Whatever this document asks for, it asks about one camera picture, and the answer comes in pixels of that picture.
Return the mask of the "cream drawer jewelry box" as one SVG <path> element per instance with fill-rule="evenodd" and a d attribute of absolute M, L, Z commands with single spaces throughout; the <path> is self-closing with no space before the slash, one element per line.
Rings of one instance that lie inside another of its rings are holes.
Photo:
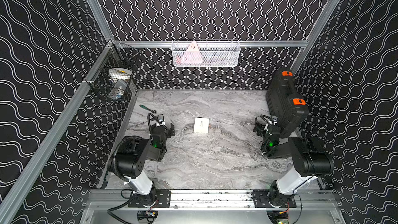
<path fill-rule="evenodd" d="M 194 121 L 194 132 L 208 133 L 208 130 L 209 130 L 209 118 L 196 117 Z"/>

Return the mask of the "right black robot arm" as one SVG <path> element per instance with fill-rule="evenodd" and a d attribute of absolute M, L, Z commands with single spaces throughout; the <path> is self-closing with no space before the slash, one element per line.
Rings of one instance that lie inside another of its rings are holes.
<path fill-rule="evenodd" d="M 287 142 L 281 143 L 280 127 L 270 116 L 257 116 L 253 132 L 262 137 L 259 143 L 261 156 L 274 160 L 291 158 L 293 162 L 292 169 L 282 178 L 273 181 L 267 195 L 263 197 L 272 207 L 294 206 L 294 196 L 302 186 L 334 169 L 332 159 L 323 149 L 316 148 L 312 139 L 289 137 Z"/>

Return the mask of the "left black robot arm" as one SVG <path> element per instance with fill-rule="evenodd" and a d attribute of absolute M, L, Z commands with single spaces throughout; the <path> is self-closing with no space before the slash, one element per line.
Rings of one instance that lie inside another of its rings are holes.
<path fill-rule="evenodd" d="M 133 196 L 143 206 L 153 206 L 157 201 L 154 182 L 144 172 L 147 160 L 160 162 L 167 152 L 166 141 L 175 136 L 170 124 L 151 126 L 150 138 L 125 136 L 111 155 L 107 169 L 133 190 Z"/>

